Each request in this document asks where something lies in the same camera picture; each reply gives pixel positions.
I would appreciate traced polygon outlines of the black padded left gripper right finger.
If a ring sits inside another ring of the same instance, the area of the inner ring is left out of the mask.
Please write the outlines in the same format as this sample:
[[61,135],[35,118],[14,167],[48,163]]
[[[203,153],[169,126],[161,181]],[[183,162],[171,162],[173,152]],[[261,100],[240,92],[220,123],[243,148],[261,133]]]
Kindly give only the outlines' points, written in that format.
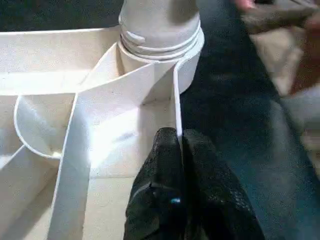
[[192,232],[201,240],[263,240],[255,211],[240,181],[218,158],[209,137],[183,132],[183,160]]

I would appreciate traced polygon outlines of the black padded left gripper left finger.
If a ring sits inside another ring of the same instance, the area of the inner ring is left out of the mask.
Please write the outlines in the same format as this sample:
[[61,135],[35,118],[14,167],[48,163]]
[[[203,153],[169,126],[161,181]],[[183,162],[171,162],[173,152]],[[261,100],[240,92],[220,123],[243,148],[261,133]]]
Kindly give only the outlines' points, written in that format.
[[125,240],[182,240],[185,179],[177,131],[159,129],[134,179],[125,210]]

